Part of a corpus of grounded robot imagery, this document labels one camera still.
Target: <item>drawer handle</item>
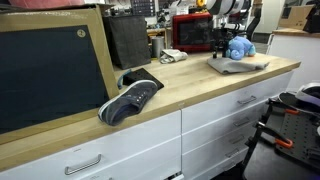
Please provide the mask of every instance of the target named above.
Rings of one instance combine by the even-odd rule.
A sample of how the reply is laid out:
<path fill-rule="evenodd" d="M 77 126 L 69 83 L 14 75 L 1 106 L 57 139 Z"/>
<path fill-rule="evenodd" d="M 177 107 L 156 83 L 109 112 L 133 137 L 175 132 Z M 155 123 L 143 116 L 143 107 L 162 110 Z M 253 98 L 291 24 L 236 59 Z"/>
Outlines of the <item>drawer handle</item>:
<path fill-rule="evenodd" d="M 256 100 L 257 98 L 255 96 L 251 96 L 249 99 L 245 99 L 242 101 L 238 101 L 239 104 L 248 104 L 249 102 L 252 102 L 254 100 Z"/>
<path fill-rule="evenodd" d="M 231 144 L 235 144 L 235 143 L 237 143 L 237 142 L 242 141 L 243 139 L 244 139 L 244 135 L 241 134 L 240 136 L 237 136 L 237 137 L 235 137 L 235 138 L 230 139 L 229 142 L 230 142 Z"/>
<path fill-rule="evenodd" d="M 224 171 L 229 171 L 231 168 L 235 167 L 236 163 L 235 162 L 231 162 L 230 164 L 228 164 L 227 166 L 223 167 Z"/>
<path fill-rule="evenodd" d="M 100 162 L 100 160 L 101 160 L 101 154 L 98 155 L 98 159 L 97 159 L 96 161 L 94 161 L 94 162 L 92 162 L 92 163 L 89 163 L 89 164 L 87 164 L 87 165 L 81 166 L 81 167 L 79 167 L 79 168 L 77 168 L 77 169 L 71 170 L 72 168 L 67 166 L 67 167 L 65 168 L 64 173 L 65 173 L 66 175 L 70 175 L 70 174 L 76 173 L 76 172 L 78 172 L 78 171 L 81 171 L 81 170 L 83 170 L 83 169 L 86 169 L 86 168 L 88 168 L 88 167 L 91 167 L 91 166 L 93 166 L 93 165 L 95 165 L 95 164 L 98 164 L 98 163 Z"/>
<path fill-rule="evenodd" d="M 238 153 L 239 153 L 239 149 L 236 148 L 236 149 L 234 149 L 233 151 L 227 153 L 226 156 L 227 156 L 228 158 L 231 158 L 232 156 L 234 156 L 234 155 L 236 155 L 236 154 L 238 154 Z"/>
<path fill-rule="evenodd" d="M 240 126 L 247 124 L 248 122 L 250 122 L 250 119 L 248 117 L 246 117 L 240 121 L 234 122 L 233 125 L 240 127 Z"/>

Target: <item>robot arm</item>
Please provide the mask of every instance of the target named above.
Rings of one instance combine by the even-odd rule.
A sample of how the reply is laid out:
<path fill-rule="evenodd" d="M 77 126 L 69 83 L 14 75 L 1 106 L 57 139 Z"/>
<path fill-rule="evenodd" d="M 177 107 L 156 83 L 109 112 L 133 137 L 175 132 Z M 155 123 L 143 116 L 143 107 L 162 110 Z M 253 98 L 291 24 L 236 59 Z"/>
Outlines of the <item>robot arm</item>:
<path fill-rule="evenodd" d="M 245 1 L 249 2 L 249 7 L 246 11 L 247 13 L 251 5 L 251 0 L 207 0 L 206 8 L 211 15 L 222 16 L 223 19 L 229 14 L 238 13 L 242 9 Z M 221 27 L 213 28 L 213 40 L 211 43 L 213 58 L 217 58 L 217 51 L 219 48 L 222 49 L 222 57 L 227 56 L 229 40 L 232 39 L 234 32 L 231 33 L 224 25 L 225 23 L 221 23 Z M 237 31 L 239 27 L 240 25 L 236 24 L 234 31 Z"/>
<path fill-rule="evenodd" d="M 207 0 L 207 9 L 212 15 L 235 14 L 241 10 L 245 0 Z"/>

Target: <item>white drawer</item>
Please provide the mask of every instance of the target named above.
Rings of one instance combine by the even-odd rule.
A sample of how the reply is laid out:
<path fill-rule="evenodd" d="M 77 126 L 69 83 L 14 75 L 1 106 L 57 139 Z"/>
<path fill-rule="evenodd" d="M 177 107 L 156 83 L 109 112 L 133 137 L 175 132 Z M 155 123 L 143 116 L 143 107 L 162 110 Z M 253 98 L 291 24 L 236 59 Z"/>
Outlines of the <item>white drawer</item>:
<path fill-rule="evenodd" d="M 288 72 L 182 109 L 182 133 L 279 94 L 286 89 L 291 75 Z"/>
<path fill-rule="evenodd" d="M 177 136 L 181 136 L 180 111 L 1 172 L 0 179 L 75 179 L 95 168 L 115 164 Z M 97 165 L 71 175 L 65 174 L 67 166 L 74 169 L 90 164 L 97 160 L 99 154 L 101 161 Z"/>
<path fill-rule="evenodd" d="M 197 177 L 194 178 L 194 180 L 210 180 L 213 177 L 223 173 L 224 171 L 228 171 L 231 168 L 233 168 L 236 164 L 238 164 L 239 162 L 241 162 L 244 157 L 246 156 L 247 152 L 248 152 L 248 147 L 245 149 L 242 149 L 239 154 L 226 159 L 224 161 L 222 161 L 221 163 L 217 164 L 216 166 L 208 169 L 205 172 L 202 172 L 200 175 L 198 175 Z"/>
<path fill-rule="evenodd" d="M 181 137 L 134 157 L 97 168 L 81 180 L 162 180 L 181 171 Z"/>
<path fill-rule="evenodd" d="M 214 141 L 231 131 L 258 121 L 263 114 L 264 106 L 265 103 L 259 103 L 243 111 L 212 121 L 182 134 L 182 154 L 192 151 L 210 141 Z"/>
<path fill-rule="evenodd" d="M 236 156 L 247 147 L 244 143 L 254 135 L 254 131 L 252 125 L 248 124 L 191 152 L 182 154 L 182 173 L 186 179 L 193 179 L 222 161 Z"/>

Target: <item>shoe sole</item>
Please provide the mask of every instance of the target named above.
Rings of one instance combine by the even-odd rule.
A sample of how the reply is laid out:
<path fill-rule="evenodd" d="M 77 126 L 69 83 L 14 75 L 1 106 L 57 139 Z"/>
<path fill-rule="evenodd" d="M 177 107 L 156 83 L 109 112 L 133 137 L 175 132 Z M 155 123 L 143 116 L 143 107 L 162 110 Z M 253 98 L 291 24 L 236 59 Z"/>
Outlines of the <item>shoe sole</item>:
<path fill-rule="evenodd" d="M 151 83 L 154 83 L 156 86 L 157 84 L 154 82 L 154 81 L 150 81 L 150 80 L 140 80 L 140 81 L 137 81 L 137 82 L 134 82 L 133 84 L 131 84 L 130 86 L 128 86 L 128 88 L 122 92 L 121 94 L 119 94 L 118 96 L 112 98 L 111 100 L 109 100 L 107 103 L 105 103 L 104 105 L 102 105 L 98 111 L 98 117 L 100 119 L 100 121 L 102 122 L 105 122 L 102 120 L 102 112 L 111 104 L 113 103 L 114 101 L 116 101 L 119 97 L 121 97 L 123 94 L 125 94 L 126 92 L 128 92 L 133 86 L 137 85 L 137 84 L 140 84 L 140 83 L 143 83 L 143 82 L 151 82 Z"/>

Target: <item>white cabinet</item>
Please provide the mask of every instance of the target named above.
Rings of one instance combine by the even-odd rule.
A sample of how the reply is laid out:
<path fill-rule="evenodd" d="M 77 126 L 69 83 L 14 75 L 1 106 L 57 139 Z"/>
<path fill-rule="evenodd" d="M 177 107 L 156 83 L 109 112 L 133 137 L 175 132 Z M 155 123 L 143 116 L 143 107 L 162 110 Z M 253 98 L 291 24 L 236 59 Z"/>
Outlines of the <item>white cabinet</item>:
<path fill-rule="evenodd" d="M 320 39 L 274 34 L 270 37 L 269 55 L 301 61 L 288 85 L 288 90 L 297 91 L 302 85 L 319 82 Z"/>
<path fill-rule="evenodd" d="M 252 123 L 263 114 L 266 100 L 286 89 L 291 76 L 288 72 L 182 109 L 185 179 L 211 179 L 242 161 L 244 143 L 255 131 Z"/>
<path fill-rule="evenodd" d="M 99 174 L 101 177 L 143 177 L 148 172 L 157 172 L 152 179 L 160 179 L 181 170 L 180 149 L 181 113 L 177 111 L 7 170 L 0 173 L 0 179 L 73 180 L 90 179 Z M 65 173 L 66 167 L 70 172 L 94 162 L 97 163 L 78 172 Z M 165 164 L 166 170 L 157 171 Z"/>
<path fill-rule="evenodd" d="M 0 173 L 0 179 L 210 179 L 243 160 L 264 102 L 292 72 Z"/>

